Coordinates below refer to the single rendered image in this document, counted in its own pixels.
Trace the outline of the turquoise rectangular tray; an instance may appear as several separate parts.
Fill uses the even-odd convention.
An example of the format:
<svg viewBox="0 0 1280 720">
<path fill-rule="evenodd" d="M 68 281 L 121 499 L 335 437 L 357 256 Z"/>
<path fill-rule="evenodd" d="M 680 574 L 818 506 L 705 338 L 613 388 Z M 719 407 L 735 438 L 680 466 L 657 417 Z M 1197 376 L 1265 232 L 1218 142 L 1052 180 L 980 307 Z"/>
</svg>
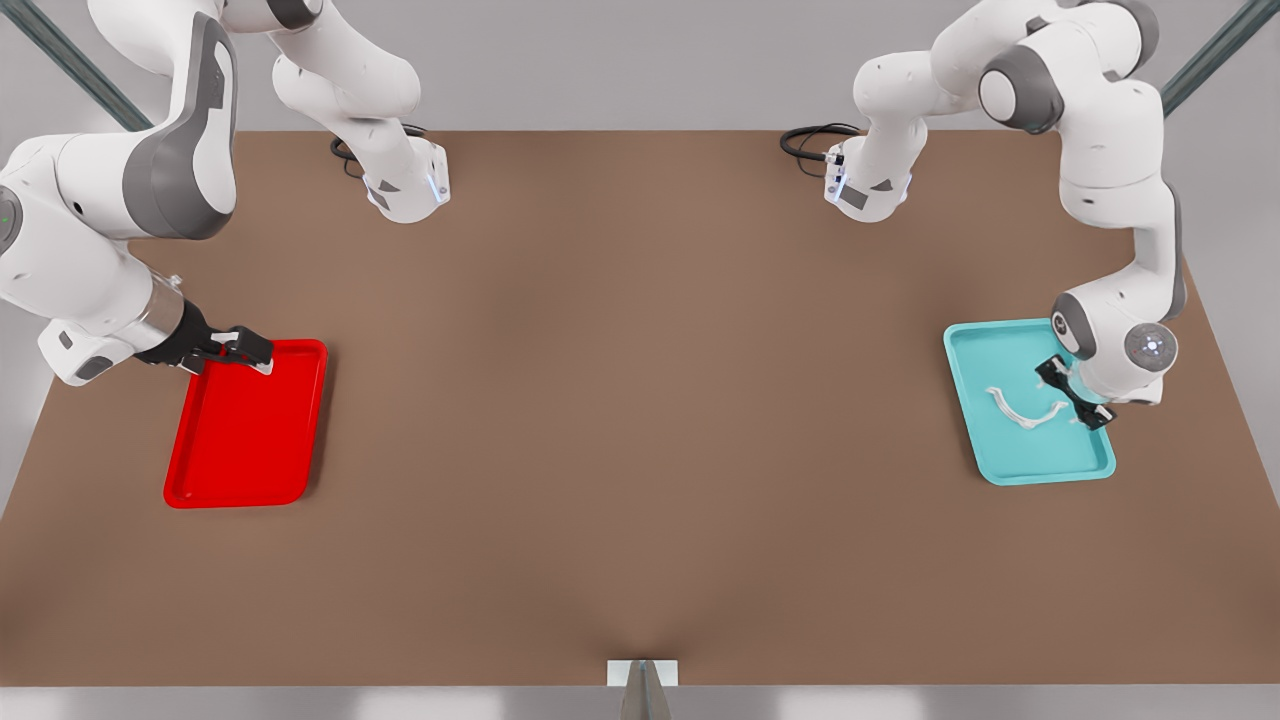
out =
<svg viewBox="0 0 1280 720">
<path fill-rule="evenodd" d="M 1111 477 L 1107 433 L 1076 420 L 1068 397 L 1036 366 L 1059 355 L 1044 318 L 951 325 L 943 347 L 979 473 L 995 486 L 1037 486 Z"/>
</svg>

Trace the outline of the silver frame post with foot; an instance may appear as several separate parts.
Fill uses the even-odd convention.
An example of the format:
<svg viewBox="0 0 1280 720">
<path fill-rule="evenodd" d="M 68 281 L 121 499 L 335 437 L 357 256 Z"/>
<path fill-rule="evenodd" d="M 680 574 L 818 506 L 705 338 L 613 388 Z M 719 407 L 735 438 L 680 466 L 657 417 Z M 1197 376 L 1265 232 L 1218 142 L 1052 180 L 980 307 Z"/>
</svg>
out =
<svg viewBox="0 0 1280 720">
<path fill-rule="evenodd" d="M 605 684 L 623 689 L 620 720 L 672 720 L 666 689 L 678 684 L 678 661 L 609 660 Z"/>
</svg>

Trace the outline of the red rectangular tray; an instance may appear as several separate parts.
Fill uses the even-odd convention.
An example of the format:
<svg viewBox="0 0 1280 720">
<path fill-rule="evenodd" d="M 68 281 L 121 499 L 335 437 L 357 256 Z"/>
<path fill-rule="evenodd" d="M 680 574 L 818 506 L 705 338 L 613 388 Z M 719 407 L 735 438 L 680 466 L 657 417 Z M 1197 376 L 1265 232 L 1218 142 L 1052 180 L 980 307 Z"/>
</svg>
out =
<svg viewBox="0 0 1280 720">
<path fill-rule="evenodd" d="M 293 503 L 307 489 L 329 352 L 319 340 L 275 343 L 271 373 L 211 364 L 193 375 L 163 497 L 173 509 Z"/>
</svg>

